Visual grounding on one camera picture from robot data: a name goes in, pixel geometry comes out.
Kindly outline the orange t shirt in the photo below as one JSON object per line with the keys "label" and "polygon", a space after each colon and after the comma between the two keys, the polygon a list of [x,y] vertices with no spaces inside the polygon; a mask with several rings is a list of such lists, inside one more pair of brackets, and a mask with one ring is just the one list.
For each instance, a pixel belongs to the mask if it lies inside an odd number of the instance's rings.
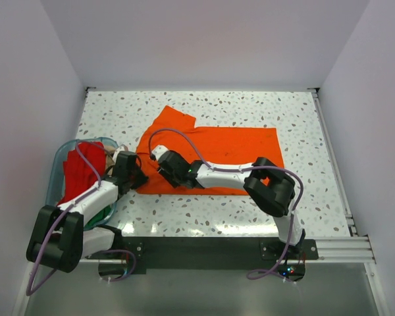
{"label": "orange t shirt", "polygon": [[152,136],[159,129],[173,128],[185,134],[210,163],[238,165],[252,163],[265,157],[278,167],[284,167],[282,152],[275,128],[249,127],[196,127],[196,118],[166,106],[152,125],[142,135],[136,153],[142,162],[142,171],[149,177],[146,184],[137,189],[139,194],[161,195],[215,195],[244,196],[241,190],[227,188],[187,189],[173,188],[158,172],[157,163],[149,158],[148,143],[152,147],[163,145],[181,154],[187,162],[199,157],[191,145],[179,134],[165,130]]}

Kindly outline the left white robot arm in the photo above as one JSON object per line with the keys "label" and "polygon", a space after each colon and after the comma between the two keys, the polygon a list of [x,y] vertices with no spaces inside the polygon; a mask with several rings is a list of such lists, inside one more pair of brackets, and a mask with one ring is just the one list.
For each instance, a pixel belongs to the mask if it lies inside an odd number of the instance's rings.
{"label": "left white robot arm", "polygon": [[123,242],[112,228],[102,224],[91,230],[85,227],[100,211],[147,180],[136,153],[118,152],[112,174],[66,203],[45,205],[39,210],[26,250],[27,260],[69,273],[83,257],[100,251],[108,258],[118,257]]}

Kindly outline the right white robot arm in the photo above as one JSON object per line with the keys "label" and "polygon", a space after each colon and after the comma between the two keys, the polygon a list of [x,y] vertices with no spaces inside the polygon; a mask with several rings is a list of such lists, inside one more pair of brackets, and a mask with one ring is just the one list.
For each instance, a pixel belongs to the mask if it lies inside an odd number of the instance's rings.
{"label": "right white robot arm", "polygon": [[189,163],[163,145],[155,147],[150,157],[157,162],[158,173],[174,188],[246,192],[262,212],[274,219],[283,256],[293,259],[303,251],[305,230],[295,214],[303,182],[296,174],[264,157],[241,165],[213,164],[203,159]]}

